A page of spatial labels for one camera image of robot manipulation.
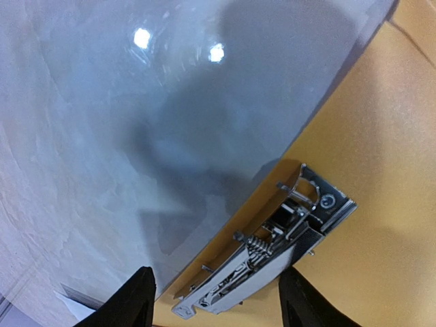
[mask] coil spring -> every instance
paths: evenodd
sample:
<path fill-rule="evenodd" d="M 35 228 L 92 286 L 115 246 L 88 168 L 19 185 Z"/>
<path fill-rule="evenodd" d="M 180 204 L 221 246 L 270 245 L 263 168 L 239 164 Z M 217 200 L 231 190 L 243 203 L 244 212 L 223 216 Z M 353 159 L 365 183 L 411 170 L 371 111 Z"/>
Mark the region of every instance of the coil spring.
<path fill-rule="evenodd" d="M 254 235 L 247 239 L 247 246 L 258 253 L 271 255 L 270 245 Z"/>

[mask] metal hinge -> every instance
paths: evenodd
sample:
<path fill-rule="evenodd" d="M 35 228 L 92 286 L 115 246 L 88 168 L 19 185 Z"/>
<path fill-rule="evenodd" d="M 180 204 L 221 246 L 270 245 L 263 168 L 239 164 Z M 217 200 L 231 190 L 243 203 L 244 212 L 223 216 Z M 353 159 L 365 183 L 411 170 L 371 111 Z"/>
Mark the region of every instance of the metal hinge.
<path fill-rule="evenodd" d="M 244 301 L 310 253 L 356 210 L 344 193 L 301 164 L 293 185 L 277 183 L 287 192 L 279 208 L 252 235 L 235 231 L 239 248 L 198 286 L 191 286 L 172 311 L 184 319 L 194 307 L 221 313 Z"/>

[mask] metal component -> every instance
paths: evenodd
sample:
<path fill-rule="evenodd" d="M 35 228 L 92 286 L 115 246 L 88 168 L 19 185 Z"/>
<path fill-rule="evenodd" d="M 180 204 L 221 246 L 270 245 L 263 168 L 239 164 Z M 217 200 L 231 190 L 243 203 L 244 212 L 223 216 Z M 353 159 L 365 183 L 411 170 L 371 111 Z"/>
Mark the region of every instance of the metal component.
<path fill-rule="evenodd" d="M 324 209 L 330 209 L 336 204 L 336 199 L 332 194 L 324 194 L 321 197 L 320 206 Z"/>
<path fill-rule="evenodd" d="M 301 181 L 305 186 L 297 191 Z M 262 224 L 264 231 L 259 235 L 266 231 L 268 236 L 236 231 L 233 238 L 241 242 L 240 247 L 217 270 L 202 266 L 212 274 L 183 293 L 182 301 L 172 309 L 175 314 L 189 319 L 196 314 L 194 307 L 212 313 L 232 308 L 304 255 L 314 255 L 313 248 L 357 207 L 304 164 L 295 185 L 278 183 L 277 187 L 287 192 L 287 198 Z M 305 188 L 310 193 L 303 194 Z"/>

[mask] metal spring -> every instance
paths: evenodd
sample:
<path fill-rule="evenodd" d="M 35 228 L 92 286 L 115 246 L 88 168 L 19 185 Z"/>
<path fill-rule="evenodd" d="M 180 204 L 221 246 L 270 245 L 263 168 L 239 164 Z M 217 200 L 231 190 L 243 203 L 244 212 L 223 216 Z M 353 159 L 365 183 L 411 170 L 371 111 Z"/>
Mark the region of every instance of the metal spring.
<path fill-rule="evenodd" d="M 261 254 L 271 255 L 270 245 L 254 235 L 247 239 L 247 246 Z"/>

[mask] metal bracket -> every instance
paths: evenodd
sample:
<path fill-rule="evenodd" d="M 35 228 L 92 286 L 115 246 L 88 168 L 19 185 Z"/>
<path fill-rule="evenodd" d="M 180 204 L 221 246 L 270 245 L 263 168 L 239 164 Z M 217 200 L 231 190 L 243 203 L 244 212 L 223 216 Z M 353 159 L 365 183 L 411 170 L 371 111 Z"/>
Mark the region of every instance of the metal bracket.
<path fill-rule="evenodd" d="M 310 253 L 334 228 L 356 210 L 344 193 L 301 164 L 294 185 L 277 183 L 287 192 L 280 207 L 262 224 L 263 233 L 235 231 L 240 247 L 198 287 L 172 308 L 184 319 L 194 307 L 221 313 L 241 303 Z"/>

